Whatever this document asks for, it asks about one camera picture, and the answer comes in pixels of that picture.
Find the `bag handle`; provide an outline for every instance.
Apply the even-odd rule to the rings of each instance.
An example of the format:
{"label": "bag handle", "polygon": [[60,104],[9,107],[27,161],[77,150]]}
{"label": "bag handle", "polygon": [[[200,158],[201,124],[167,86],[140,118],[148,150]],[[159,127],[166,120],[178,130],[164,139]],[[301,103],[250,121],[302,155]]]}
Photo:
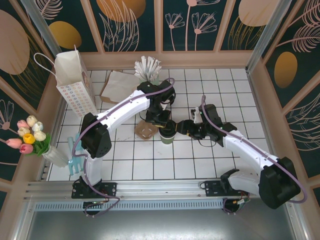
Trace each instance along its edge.
{"label": "bag handle", "polygon": [[48,68],[46,68],[45,66],[41,65],[41,64],[36,60],[36,55],[41,55],[41,56],[45,57],[46,59],[48,59],[48,60],[50,61],[50,63],[52,63],[53,66],[55,65],[55,63],[54,63],[50,58],[48,58],[46,55],[44,55],[43,53],[36,52],[36,53],[33,55],[33,60],[35,61],[36,64],[38,64],[40,67],[42,67],[43,69],[47,70],[48,72],[52,73],[52,74],[55,76],[55,78],[56,78],[58,81],[60,81],[60,80],[57,78],[57,75],[56,75],[53,71],[51,71],[51,70],[49,70]]}

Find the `tulip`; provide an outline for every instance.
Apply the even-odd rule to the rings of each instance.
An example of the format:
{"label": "tulip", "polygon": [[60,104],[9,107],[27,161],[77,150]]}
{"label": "tulip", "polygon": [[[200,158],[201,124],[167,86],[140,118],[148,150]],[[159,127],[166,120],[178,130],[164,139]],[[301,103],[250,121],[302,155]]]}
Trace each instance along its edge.
{"label": "tulip", "polygon": [[36,124],[36,122],[38,122],[38,120],[36,119],[36,117],[35,116],[28,116],[28,118],[26,119],[26,122],[28,123],[28,125],[29,125],[29,127],[33,127],[35,124]]}
{"label": "tulip", "polygon": [[16,125],[18,126],[18,129],[20,128],[26,128],[29,129],[30,126],[28,125],[28,123],[25,120],[20,120],[16,123]]}
{"label": "tulip", "polygon": [[18,134],[20,137],[23,137],[25,134],[29,134],[29,133],[30,133],[30,130],[26,127],[20,127],[18,130]]}
{"label": "tulip", "polygon": [[23,135],[23,141],[26,144],[33,144],[36,141],[36,139],[31,133],[27,133],[27,134]]}
{"label": "tulip", "polygon": [[20,153],[30,154],[34,150],[34,147],[31,144],[24,143],[20,147]]}
{"label": "tulip", "polygon": [[10,138],[5,143],[13,149],[19,149],[22,144],[22,141],[19,138]]}
{"label": "tulip", "polygon": [[46,139],[47,135],[42,131],[34,132],[34,137],[37,141],[42,142]]}
{"label": "tulip", "polygon": [[40,121],[37,121],[32,127],[32,131],[34,132],[42,131],[43,129],[44,129],[44,125]]}

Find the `white paper bag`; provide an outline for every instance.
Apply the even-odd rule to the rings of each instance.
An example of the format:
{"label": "white paper bag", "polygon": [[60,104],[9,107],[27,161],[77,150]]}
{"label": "white paper bag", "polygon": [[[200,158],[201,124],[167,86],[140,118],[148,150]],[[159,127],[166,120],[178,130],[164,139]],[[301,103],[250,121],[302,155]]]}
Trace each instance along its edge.
{"label": "white paper bag", "polygon": [[[34,55],[35,62],[39,64],[36,61],[37,54],[42,54],[36,53]],[[74,113],[79,117],[83,117],[87,113],[97,115],[93,86],[79,51],[59,53],[56,55],[54,63],[52,61],[51,63],[54,64],[55,74],[39,65],[55,75],[56,88]]]}

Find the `white tulip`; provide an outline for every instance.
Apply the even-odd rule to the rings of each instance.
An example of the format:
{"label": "white tulip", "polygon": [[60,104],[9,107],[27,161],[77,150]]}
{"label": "white tulip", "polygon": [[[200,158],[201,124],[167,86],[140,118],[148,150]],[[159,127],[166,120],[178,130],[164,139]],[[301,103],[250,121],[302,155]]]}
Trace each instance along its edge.
{"label": "white tulip", "polygon": [[44,129],[44,125],[40,121],[37,121],[32,127],[32,131],[34,132],[42,131],[43,129]]}
{"label": "white tulip", "polygon": [[38,122],[38,120],[35,116],[32,115],[28,116],[28,118],[26,119],[26,123],[29,125],[30,128],[32,128],[36,124],[36,122]]}
{"label": "white tulip", "polygon": [[37,140],[39,142],[44,141],[47,137],[46,134],[42,131],[36,131],[36,132],[34,132],[33,135],[34,135],[35,140]]}
{"label": "white tulip", "polygon": [[18,134],[20,137],[23,137],[25,134],[29,134],[30,130],[26,127],[20,127],[18,130]]}

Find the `glass vase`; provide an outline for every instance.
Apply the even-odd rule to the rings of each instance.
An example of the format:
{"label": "glass vase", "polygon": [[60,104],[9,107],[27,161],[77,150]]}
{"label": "glass vase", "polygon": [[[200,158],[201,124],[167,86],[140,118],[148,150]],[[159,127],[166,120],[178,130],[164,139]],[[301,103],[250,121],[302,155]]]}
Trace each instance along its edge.
{"label": "glass vase", "polygon": [[44,152],[42,156],[53,163],[59,168],[64,168],[68,165],[68,157],[61,151],[59,151],[55,146],[49,146],[49,150]]}

